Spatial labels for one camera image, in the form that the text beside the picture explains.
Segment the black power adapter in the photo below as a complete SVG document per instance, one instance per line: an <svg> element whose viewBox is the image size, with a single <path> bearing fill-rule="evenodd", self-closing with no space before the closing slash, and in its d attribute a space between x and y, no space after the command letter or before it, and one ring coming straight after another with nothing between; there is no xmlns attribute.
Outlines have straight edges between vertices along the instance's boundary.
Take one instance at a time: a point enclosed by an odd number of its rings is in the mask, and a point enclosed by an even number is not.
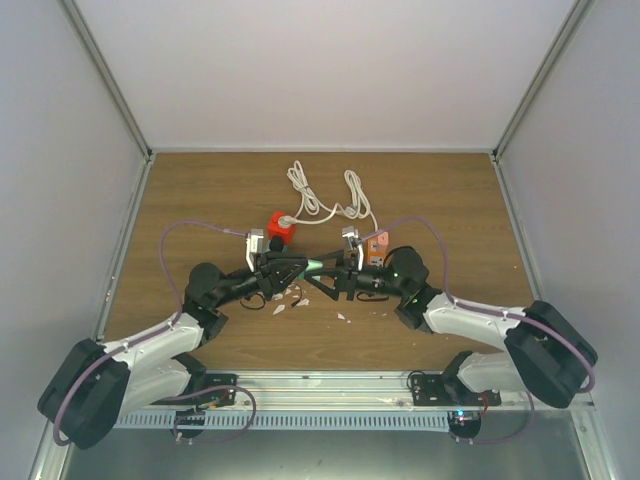
<svg viewBox="0 0 640 480"><path fill-rule="evenodd" d="M284 244L280 238L273 237L269 243L269 248L271 251L282 252Z"/></svg>

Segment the green square adapter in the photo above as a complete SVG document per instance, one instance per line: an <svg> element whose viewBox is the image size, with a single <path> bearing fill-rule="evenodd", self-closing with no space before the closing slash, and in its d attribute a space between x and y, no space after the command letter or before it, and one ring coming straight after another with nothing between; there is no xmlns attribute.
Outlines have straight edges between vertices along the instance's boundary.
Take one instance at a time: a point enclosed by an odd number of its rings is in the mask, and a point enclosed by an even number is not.
<svg viewBox="0 0 640 480"><path fill-rule="evenodd" d="M319 260L309 260L307 267L305 269L306 272L314 272L323 268L323 262Z"/></svg>

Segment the red cube power socket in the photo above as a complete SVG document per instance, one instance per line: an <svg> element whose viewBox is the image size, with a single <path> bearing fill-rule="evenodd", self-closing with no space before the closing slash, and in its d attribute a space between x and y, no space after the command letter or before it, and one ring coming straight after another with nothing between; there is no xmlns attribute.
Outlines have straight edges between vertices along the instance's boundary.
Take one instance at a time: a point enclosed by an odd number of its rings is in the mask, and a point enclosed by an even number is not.
<svg viewBox="0 0 640 480"><path fill-rule="evenodd" d="M280 237L285 246L289 246L296 232L296 219L284 212L276 211L267 224L269 239Z"/></svg>

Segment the orange power strip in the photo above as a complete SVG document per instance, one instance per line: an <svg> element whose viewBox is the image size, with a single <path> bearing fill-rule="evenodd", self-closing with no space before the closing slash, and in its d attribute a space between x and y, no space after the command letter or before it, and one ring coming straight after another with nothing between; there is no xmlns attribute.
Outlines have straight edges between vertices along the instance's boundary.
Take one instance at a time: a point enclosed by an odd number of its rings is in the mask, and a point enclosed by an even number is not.
<svg viewBox="0 0 640 480"><path fill-rule="evenodd" d="M379 250L376 245L376 236L366 242L366 264L381 267L387 255L386 250Z"/></svg>

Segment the pink square adapter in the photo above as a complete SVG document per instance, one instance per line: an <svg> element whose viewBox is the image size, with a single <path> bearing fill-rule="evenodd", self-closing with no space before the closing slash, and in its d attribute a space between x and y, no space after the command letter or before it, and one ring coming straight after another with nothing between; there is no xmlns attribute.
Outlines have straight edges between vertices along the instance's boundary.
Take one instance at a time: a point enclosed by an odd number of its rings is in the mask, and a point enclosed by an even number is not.
<svg viewBox="0 0 640 480"><path fill-rule="evenodd" d="M379 250L386 250L389 245L389 233L382 232L376 236L376 245Z"/></svg>

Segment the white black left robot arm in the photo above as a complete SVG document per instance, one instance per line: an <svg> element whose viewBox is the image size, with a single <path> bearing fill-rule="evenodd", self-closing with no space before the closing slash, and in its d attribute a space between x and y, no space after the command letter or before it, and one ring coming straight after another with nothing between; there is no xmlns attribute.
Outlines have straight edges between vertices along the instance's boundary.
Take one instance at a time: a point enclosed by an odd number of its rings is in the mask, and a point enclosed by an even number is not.
<svg viewBox="0 0 640 480"><path fill-rule="evenodd" d="M37 403L53 424L54 442L87 449L121 417L148 405L209 402L206 368L192 353L226 324L221 307L253 295L269 299L308 266L305 256L278 252L262 253L253 266L231 273L200 263L167 319L121 340L76 343Z"/></svg>

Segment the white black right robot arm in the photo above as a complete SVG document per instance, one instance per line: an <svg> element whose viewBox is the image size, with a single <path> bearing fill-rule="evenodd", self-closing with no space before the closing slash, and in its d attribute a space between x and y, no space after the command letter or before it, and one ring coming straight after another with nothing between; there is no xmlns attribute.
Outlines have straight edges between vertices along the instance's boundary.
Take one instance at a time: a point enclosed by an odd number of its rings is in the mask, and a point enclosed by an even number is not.
<svg viewBox="0 0 640 480"><path fill-rule="evenodd" d="M551 304L505 308L469 302L428 284L429 270L409 246L380 265L362 265L343 252L335 263L308 269L305 279L328 297L359 294L396 297L395 314L409 329L454 335L495 348L493 354L461 352L442 373L443 393L464 405L489 390L526 391L554 408L568 407L593 388L595 349Z"/></svg>

